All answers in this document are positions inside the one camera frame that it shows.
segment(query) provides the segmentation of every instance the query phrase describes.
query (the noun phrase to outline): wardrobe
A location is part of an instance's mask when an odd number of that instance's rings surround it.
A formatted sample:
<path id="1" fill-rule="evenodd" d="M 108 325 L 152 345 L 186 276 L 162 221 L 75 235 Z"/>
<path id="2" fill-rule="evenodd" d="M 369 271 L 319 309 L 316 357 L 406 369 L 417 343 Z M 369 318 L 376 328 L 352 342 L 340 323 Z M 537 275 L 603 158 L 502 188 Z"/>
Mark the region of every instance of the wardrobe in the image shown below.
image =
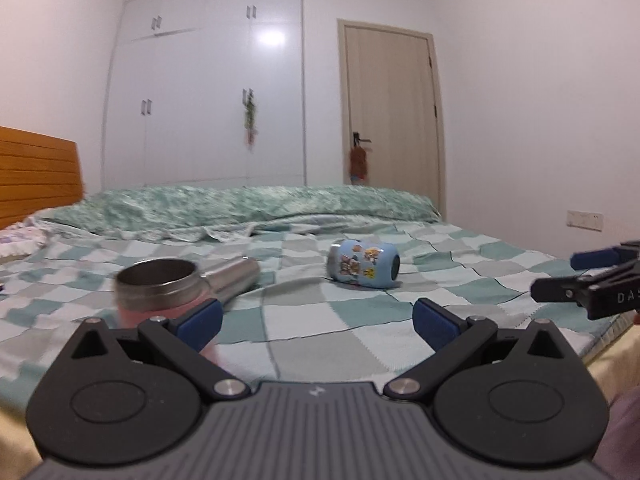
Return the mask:
<path id="1" fill-rule="evenodd" d="M 106 104 L 104 187 L 304 185 L 302 84 L 302 0 L 128 2 Z"/>

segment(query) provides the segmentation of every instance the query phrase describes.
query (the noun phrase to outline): wooden headboard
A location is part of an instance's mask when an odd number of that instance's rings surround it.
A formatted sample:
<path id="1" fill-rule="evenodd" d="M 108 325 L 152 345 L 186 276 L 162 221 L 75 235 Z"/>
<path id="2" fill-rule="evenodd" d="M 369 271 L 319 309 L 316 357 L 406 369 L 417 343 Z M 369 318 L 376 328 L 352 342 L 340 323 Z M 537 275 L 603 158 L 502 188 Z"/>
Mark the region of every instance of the wooden headboard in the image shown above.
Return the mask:
<path id="1" fill-rule="evenodd" d="M 0 229 L 82 200 L 76 144 L 0 126 Z"/>

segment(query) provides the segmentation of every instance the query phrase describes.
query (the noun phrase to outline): blue gripper pad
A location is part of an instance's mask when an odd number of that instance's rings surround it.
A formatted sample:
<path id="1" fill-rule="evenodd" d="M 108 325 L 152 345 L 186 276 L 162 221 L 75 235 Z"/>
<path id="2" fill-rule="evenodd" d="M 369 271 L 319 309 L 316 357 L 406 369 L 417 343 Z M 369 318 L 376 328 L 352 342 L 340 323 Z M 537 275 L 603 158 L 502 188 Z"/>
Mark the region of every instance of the blue gripper pad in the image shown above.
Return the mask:
<path id="1" fill-rule="evenodd" d="M 619 265 L 620 253 L 613 248 L 588 253 L 575 253 L 569 259 L 573 270 L 599 269 Z"/>
<path id="2" fill-rule="evenodd" d="M 427 298 L 414 304 L 414 330 L 436 352 L 460 334 L 466 322 Z"/>
<path id="3" fill-rule="evenodd" d="M 175 329 L 175 336 L 200 352 L 222 328 L 224 309 L 218 300 L 196 307 L 198 311 Z"/>

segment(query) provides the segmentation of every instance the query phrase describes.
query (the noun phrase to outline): wall outlet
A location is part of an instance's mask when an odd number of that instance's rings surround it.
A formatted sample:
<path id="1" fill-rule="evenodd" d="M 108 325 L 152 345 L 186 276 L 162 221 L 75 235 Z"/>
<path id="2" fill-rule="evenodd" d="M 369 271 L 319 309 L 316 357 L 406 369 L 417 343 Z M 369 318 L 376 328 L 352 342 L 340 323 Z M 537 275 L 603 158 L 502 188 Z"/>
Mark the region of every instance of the wall outlet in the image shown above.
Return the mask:
<path id="1" fill-rule="evenodd" d="M 567 211 L 566 224 L 569 227 L 579 227 L 591 231 L 602 231 L 604 215 L 601 213 L 584 213 L 582 211 Z"/>

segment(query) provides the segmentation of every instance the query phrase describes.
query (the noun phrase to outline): green checkered blanket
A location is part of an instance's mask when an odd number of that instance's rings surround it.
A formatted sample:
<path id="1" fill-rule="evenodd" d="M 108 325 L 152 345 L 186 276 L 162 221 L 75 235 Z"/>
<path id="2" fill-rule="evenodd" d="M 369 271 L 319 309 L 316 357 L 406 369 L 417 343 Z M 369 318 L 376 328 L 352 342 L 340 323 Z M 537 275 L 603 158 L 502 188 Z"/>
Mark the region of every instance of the green checkered blanket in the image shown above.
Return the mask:
<path id="1" fill-rule="evenodd" d="M 398 288 L 326 279 L 326 252 L 344 237 L 395 244 Z M 217 344 L 207 351 L 251 384 L 357 380 L 382 386 L 433 352 L 412 329 L 412 304 L 421 297 L 505 328 L 550 318 L 583 356 L 629 324 L 626 317 L 588 321 L 574 304 L 535 303 L 528 293 L 532 280 L 571 274 L 566 261 L 440 222 L 309 217 L 224 243 L 59 238 L 0 267 L 0 400 L 24 409 L 80 320 L 100 316 L 116 326 L 112 276 L 118 270 L 161 256 L 206 268 L 239 254 L 260 261 L 260 286 L 226 306 Z"/>

